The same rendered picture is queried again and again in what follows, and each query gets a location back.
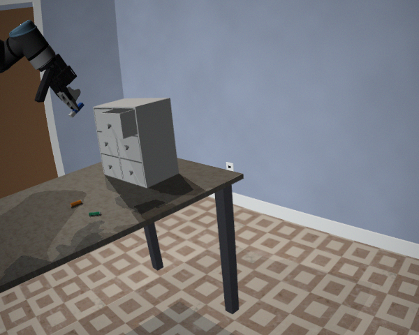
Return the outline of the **grey chest of drawers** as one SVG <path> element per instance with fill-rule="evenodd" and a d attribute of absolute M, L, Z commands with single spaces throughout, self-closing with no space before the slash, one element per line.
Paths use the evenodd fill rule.
<path fill-rule="evenodd" d="M 142 162 L 146 186 L 124 180 L 123 172 L 121 180 L 149 188 L 179 174 L 170 98 L 124 98 L 96 108 L 135 108 L 141 161 L 101 152 L 98 140 L 100 154 L 119 157 L 121 170 L 120 158 Z"/>

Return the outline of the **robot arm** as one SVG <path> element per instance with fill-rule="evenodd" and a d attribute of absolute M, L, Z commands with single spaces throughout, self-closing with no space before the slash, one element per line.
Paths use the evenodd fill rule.
<path fill-rule="evenodd" d="M 8 70 L 24 56 L 35 70 L 38 70 L 49 63 L 55 55 L 54 50 L 31 20 L 13 29 L 9 36 L 5 41 L 0 40 L 0 73 Z M 36 102 L 45 101 L 53 75 L 53 70 L 45 70 L 34 99 Z"/>

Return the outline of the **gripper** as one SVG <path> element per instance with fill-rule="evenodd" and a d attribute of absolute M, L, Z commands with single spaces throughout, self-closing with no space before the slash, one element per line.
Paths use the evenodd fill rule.
<path fill-rule="evenodd" d="M 80 90 L 74 90 L 70 87 L 66 87 L 77 77 L 73 69 L 66 65 L 59 54 L 54 55 L 49 63 L 47 63 L 44 67 L 39 68 L 39 71 L 42 72 L 49 69 L 54 71 L 54 75 L 50 83 L 51 89 L 67 106 L 69 106 L 70 109 L 80 111 L 80 108 L 76 103 L 76 100 L 80 95 Z"/>

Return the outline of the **orange battery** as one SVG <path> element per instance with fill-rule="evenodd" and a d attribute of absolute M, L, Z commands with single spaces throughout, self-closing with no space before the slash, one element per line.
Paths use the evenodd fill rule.
<path fill-rule="evenodd" d="M 71 207 L 74 207 L 74 206 L 76 206 L 78 204 L 82 204 L 82 200 L 78 200 L 76 202 L 71 203 Z"/>

